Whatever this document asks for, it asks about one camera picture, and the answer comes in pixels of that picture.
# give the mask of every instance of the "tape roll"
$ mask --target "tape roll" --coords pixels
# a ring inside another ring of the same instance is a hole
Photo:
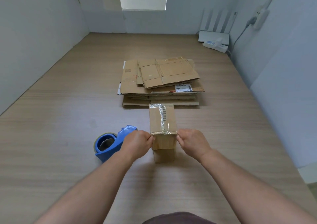
[[[95,153],[102,152],[110,147],[116,140],[117,134],[108,132],[99,136],[93,144]]]

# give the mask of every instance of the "human hand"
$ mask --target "human hand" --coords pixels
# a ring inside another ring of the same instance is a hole
[[[187,155],[195,158],[199,162],[201,162],[204,154],[212,150],[204,134],[199,130],[179,129],[177,130],[177,134],[176,139],[181,148]]]
[[[129,157],[132,162],[144,156],[153,145],[154,137],[143,130],[135,130],[128,134],[122,143],[120,153]]]

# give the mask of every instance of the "forearm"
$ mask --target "forearm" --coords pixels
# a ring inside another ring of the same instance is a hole
[[[36,224],[103,223],[132,160],[115,153],[59,199]]]
[[[214,178],[242,224],[317,223],[295,203],[218,151],[206,153],[200,162]]]

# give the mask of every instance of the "wall outlet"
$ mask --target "wall outlet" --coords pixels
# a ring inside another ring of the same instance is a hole
[[[255,13],[253,15],[253,16],[256,16],[256,22],[253,25],[253,28],[255,30],[259,30],[262,27],[269,12],[270,11],[265,9],[263,5],[256,8]]]

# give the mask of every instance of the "light wood laminate floor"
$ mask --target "light wood laminate floor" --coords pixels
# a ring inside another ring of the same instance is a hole
[[[93,142],[128,124],[149,131],[147,109],[123,109],[124,60],[194,59],[206,90],[200,107],[176,109],[179,128],[201,130],[210,145],[310,213],[317,204],[229,58],[196,36],[90,33],[0,117],[0,222],[31,223],[100,165]],[[238,223],[209,174],[177,147],[155,165],[150,150],[125,176],[105,223],[141,223],[188,211]]]

